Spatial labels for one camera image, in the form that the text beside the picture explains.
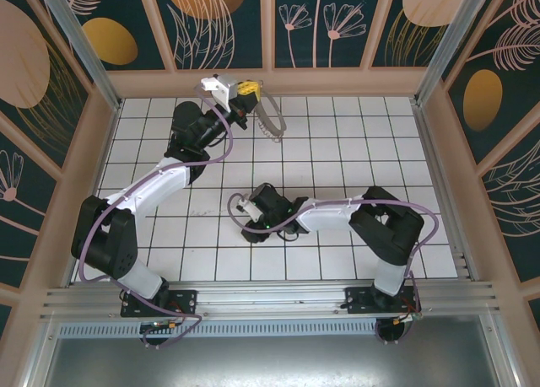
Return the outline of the crescent metal plate with holes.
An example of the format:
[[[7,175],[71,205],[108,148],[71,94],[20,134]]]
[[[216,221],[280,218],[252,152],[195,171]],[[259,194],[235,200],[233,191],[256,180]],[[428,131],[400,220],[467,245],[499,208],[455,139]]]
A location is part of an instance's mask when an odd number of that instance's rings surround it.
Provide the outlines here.
[[[273,142],[282,142],[284,133],[287,130],[287,124],[281,112],[280,106],[278,105],[276,100],[270,95],[270,93],[268,93],[265,89],[261,89],[261,93],[261,100],[254,109],[254,116],[259,126],[259,129],[267,138],[271,139]],[[267,99],[272,105],[276,113],[276,117],[278,118],[279,126],[276,126],[272,122],[272,117],[265,111],[262,104],[263,99]]]

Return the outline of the grey metal sheet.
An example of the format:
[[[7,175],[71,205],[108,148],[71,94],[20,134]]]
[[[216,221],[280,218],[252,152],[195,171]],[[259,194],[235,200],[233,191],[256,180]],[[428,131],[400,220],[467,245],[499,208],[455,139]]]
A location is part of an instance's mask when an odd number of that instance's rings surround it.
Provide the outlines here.
[[[365,333],[62,338],[46,387],[526,387],[476,316],[421,320],[400,341]]]

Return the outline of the transparent plastic tube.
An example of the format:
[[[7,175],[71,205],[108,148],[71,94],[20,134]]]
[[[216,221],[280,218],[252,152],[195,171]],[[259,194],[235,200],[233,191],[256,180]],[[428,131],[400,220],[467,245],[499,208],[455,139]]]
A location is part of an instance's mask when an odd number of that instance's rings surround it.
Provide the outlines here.
[[[435,50],[435,54],[431,58],[426,74],[418,86],[417,93],[414,95],[415,105],[418,108],[421,108],[431,96],[440,81],[442,73],[472,25],[478,9],[482,6],[482,2],[483,0],[462,0],[456,15],[450,22]]]

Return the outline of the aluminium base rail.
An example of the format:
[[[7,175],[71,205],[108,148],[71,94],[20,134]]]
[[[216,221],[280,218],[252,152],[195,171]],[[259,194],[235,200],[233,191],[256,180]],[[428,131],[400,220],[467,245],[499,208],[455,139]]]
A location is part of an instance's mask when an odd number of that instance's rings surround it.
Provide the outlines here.
[[[286,320],[344,317],[345,290],[368,287],[369,280],[174,282],[173,290],[197,293],[197,314],[206,320]],[[493,313],[500,309],[490,282],[467,279],[418,279],[426,316]],[[77,282],[47,291],[39,309],[43,320],[119,320],[119,290],[109,282]]]

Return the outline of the aluminium frame post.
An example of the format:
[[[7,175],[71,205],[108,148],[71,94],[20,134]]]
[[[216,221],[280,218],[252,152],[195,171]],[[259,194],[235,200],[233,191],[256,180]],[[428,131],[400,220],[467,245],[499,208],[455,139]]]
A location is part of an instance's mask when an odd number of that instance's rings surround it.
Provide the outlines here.
[[[113,89],[101,60],[98,58],[78,20],[78,16],[90,16],[102,0],[44,0],[44,2],[48,5],[52,15],[69,39],[73,49],[78,53],[108,105],[114,111],[118,111],[120,98]]]

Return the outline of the aluminium side rail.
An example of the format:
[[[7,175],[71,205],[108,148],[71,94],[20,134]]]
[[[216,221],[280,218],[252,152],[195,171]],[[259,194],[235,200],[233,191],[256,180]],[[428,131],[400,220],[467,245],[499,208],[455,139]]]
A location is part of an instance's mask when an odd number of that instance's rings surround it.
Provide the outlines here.
[[[478,280],[478,271],[474,265],[469,244],[457,215],[456,205],[435,144],[435,138],[429,129],[428,120],[423,108],[417,105],[415,99],[411,99],[411,107],[420,141],[425,152],[429,173],[435,188],[435,195],[440,207],[440,215],[444,223],[445,234],[449,241],[457,275],[460,279],[476,282]]]

